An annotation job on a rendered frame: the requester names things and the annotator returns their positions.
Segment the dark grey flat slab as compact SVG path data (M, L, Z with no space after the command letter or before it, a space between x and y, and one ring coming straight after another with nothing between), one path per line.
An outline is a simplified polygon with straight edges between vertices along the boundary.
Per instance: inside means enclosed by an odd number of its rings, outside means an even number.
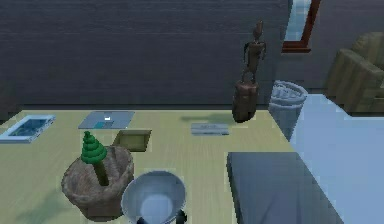
M344 224L296 152L230 152L238 224Z

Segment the red-brown framed window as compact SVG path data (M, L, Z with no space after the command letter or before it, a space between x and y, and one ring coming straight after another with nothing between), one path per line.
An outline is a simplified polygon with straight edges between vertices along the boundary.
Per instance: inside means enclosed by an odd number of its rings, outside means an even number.
M283 53L309 53L310 37L321 0L294 0L282 48Z

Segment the pale blue waste bin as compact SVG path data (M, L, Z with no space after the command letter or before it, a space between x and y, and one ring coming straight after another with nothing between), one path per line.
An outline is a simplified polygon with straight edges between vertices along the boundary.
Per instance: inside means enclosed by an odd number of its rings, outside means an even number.
M292 137L307 96L308 92L300 85L281 80L274 82L268 111L287 140Z

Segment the olive square box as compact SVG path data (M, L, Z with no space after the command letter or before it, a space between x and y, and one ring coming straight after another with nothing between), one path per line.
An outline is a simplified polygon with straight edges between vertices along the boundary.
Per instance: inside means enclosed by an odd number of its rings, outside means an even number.
M131 152L145 152L151 137L151 130L120 130L113 145L127 148Z

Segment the pale blue-grey bowl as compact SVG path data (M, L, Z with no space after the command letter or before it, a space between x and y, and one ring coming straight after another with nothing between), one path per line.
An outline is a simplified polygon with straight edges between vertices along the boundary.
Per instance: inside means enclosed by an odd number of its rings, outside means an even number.
M144 173L123 192L121 209L131 224L143 217L146 224L176 223L176 215L186 202L186 188L175 174L165 170Z

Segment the grey flat remote control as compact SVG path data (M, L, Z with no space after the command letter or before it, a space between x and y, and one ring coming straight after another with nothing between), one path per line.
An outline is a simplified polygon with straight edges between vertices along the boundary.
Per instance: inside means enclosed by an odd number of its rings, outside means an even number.
M229 134L229 129L227 124L219 123L192 123L191 124L191 134L192 135L213 135L213 136L223 136Z

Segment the green plant in brown pot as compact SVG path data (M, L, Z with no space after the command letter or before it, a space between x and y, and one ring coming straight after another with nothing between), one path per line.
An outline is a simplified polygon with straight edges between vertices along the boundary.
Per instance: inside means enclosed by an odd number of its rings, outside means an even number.
M87 219L105 222L122 215L122 194L133 179L131 152L121 146L104 146L85 131L81 155L65 171L61 188Z

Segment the grey flat laptop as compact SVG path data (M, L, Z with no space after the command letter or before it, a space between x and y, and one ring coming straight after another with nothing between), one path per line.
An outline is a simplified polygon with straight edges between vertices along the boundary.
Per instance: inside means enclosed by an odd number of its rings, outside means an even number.
M78 126L79 129L126 129L134 111L92 111Z

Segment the blue framed flat tray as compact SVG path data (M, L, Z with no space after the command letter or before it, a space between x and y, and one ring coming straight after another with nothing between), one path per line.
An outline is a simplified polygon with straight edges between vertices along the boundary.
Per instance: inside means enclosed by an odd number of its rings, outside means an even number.
M0 144L29 144L55 120L55 115L27 115L0 135Z

